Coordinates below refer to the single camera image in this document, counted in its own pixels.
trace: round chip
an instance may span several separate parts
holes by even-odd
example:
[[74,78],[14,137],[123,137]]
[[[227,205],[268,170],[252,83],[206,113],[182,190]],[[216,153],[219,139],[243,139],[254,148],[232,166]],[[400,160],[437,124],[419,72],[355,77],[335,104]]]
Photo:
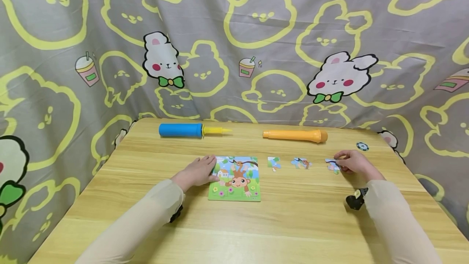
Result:
[[368,147],[368,145],[363,143],[363,142],[358,142],[357,143],[357,148],[362,150],[362,151],[368,151],[370,149],[370,147]]

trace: orange toy microphone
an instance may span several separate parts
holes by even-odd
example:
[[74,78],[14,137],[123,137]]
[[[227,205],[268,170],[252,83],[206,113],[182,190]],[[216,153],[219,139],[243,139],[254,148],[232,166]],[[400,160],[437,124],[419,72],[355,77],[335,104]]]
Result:
[[282,140],[305,140],[314,143],[324,143],[327,141],[327,132],[321,130],[314,131],[264,131],[262,137]]

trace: left hand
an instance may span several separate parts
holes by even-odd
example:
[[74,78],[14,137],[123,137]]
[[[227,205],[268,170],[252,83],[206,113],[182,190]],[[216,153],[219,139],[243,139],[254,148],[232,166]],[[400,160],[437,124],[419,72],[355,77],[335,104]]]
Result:
[[192,186],[201,186],[212,181],[219,181],[216,175],[211,175],[217,159],[215,155],[196,158],[186,168],[174,175],[171,180],[185,193]]

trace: cartoon pattern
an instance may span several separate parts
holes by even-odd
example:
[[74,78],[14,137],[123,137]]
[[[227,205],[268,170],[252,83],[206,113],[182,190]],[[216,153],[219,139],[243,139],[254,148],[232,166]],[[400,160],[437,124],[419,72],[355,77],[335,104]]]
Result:
[[145,117],[369,129],[469,238],[466,2],[0,0],[0,262]]

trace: small house illustration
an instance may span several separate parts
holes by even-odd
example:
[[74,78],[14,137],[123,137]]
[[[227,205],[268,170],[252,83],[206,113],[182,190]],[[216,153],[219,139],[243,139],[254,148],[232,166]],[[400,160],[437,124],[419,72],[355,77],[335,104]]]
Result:
[[229,175],[229,172],[226,169],[220,169],[217,173],[217,176],[220,178],[227,178]]

